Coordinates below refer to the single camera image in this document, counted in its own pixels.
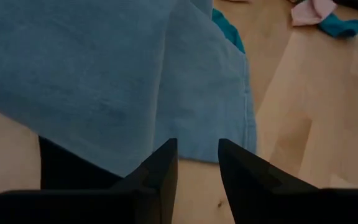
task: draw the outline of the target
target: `black tights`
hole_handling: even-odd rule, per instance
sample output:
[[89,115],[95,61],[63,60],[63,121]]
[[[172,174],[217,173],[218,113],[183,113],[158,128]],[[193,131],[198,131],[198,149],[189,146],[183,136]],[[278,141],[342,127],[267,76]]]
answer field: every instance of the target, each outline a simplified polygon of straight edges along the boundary
[[39,137],[41,189],[108,189],[121,177]]

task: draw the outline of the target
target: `teal sock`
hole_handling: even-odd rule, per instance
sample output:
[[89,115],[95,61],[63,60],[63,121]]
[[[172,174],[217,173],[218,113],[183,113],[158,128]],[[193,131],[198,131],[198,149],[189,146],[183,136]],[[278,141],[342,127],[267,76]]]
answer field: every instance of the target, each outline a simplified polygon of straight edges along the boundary
[[358,34],[358,19],[342,21],[331,13],[318,27],[334,38],[354,37]]

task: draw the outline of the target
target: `denim fabric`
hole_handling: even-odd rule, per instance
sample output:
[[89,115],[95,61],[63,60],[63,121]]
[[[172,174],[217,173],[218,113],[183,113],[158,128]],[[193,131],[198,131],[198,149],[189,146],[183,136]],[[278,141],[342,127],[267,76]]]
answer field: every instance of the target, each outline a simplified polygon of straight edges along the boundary
[[211,0],[0,0],[0,112],[125,176],[168,138],[254,152],[245,55]]

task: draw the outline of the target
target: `hardwood floor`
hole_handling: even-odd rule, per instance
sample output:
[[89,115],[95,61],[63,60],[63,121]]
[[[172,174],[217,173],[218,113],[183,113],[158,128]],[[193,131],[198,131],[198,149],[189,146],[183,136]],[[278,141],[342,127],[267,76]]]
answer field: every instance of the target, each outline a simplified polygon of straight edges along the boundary
[[[358,36],[294,29],[286,0],[214,3],[246,47],[258,154],[318,187],[358,187]],[[39,187],[37,136],[0,115],[0,139],[0,191]],[[217,165],[180,161],[173,223],[234,223]]]

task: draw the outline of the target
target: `teal cloth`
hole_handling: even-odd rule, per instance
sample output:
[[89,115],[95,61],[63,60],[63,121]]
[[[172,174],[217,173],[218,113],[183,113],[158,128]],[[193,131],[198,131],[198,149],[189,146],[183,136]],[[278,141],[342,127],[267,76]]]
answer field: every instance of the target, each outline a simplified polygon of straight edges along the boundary
[[358,34],[358,19],[342,21],[331,13],[318,27],[334,38],[354,37]]
[[244,46],[237,29],[230,24],[230,22],[219,10],[213,9],[212,20],[222,30],[225,38],[230,40],[230,42],[232,42],[242,53],[245,53]]

